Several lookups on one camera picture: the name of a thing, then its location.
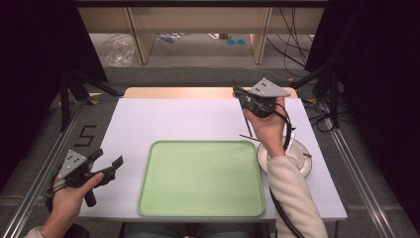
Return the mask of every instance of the human hand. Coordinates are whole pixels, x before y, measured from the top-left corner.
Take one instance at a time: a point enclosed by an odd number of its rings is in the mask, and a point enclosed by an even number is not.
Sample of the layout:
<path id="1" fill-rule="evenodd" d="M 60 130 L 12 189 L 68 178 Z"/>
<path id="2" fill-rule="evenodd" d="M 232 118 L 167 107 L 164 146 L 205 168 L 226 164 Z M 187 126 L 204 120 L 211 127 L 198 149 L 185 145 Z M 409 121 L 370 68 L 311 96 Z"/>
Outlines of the human hand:
<path id="1" fill-rule="evenodd" d="M 275 102 L 284 107 L 284 97 L 277 97 Z M 280 106 L 277 105 L 275 110 L 284 117 L 287 117 L 286 112 Z M 259 118 L 248 109 L 244 109 L 243 111 L 247 120 L 253 125 L 257 138 L 267 149 L 269 156 L 271 158 L 284 156 L 282 138 L 285 122 L 283 119 L 274 114 L 265 118 Z"/>
<path id="2" fill-rule="evenodd" d="M 52 199 L 52 213 L 41 228 L 41 234 L 46 238 L 62 237 L 79 215 L 84 195 L 102 181 L 103 177 L 100 173 L 81 187 L 68 186 L 57 191 Z"/>

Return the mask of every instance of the tabletop surface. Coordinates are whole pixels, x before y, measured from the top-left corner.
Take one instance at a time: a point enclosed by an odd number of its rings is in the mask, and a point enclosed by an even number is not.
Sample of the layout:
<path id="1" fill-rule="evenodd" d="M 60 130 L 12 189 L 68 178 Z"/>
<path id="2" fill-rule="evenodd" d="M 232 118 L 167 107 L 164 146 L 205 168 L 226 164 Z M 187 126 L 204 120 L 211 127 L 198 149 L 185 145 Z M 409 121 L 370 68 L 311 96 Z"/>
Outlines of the tabletop surface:
<path id="1" fill-rule="evenodd" d="M 306 178 L 324 220 L 343 220 L 347 213 L 338 196 L 300 99 L 286 98 L 295 139 L 313 158 Z M 94 170 L 109 166 L 123 156 L 116 179 L 95 188 L 97 204 L 82 206 L 80 216 L 118 221 L 264 221 L 275 219 L 266 173 L 262 171 L 265 210 L 258 217 L 146 217 L 138 211 L 144 172 L 151 145 L 161 140 L 244 140 L 248 128 L 239 102 L 234 98 L 121 98 L 102 142 L 104 155 Z"/>

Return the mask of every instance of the green tray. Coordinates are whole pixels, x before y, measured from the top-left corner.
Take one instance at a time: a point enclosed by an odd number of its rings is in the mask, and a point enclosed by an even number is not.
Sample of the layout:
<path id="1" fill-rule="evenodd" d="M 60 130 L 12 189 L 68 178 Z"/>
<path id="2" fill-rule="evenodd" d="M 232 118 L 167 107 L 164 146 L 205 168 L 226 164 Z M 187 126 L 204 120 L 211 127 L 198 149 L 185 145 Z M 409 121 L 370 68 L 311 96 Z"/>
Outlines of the green tray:
<path id="1" fill-rule="evenodd" d="M 258 216 L 263 190 L 248 141 L 157 141 L 139 199 L 144 216 Z"/>

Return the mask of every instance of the plate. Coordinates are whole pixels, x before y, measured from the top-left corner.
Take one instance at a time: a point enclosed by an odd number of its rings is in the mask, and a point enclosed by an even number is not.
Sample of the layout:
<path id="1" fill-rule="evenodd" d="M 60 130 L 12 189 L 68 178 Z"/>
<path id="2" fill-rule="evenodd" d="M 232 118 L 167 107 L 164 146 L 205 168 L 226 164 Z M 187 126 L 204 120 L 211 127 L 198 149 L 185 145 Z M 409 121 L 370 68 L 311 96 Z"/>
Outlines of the plate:
<path id="1" fill-rule="evenodd" d="M 290 148 L 289 157 L 293 157 L 299 166 L 300 172 L 307 177 L 312 169 L 312 156 L 308 150 L 298 140 L 294 139 L 293 144 Z M 257 149 L 257 158 L 259 159 L 260 166 L 263 171 L 266 172 L 266 163 L 269 155 L 263 144 L 259 145 Z"/>

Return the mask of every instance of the sleeve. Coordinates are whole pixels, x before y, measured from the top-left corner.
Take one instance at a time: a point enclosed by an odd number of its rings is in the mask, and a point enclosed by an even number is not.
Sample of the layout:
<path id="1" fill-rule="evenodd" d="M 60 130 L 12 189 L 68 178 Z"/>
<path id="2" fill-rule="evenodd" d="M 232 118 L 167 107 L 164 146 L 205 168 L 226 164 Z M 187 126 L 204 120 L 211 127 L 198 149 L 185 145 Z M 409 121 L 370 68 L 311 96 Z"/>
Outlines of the sleeve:
<path id="1" fill-rule="evenodd" d="M 40 232 L 41 227 L 42 226 L 32 228 L 25 238 L 45 238 Z"/>
<path id="2" fill-rule="evenodd" d="M 271 158 L 267 163 L 267 174 L 272 193 L 297 230 L 305 238 L 327 237 L 324 222 L 296 160 L 287 156 Z M 295 237 L 278 212 L 275 226 L 277 237 Z"/>

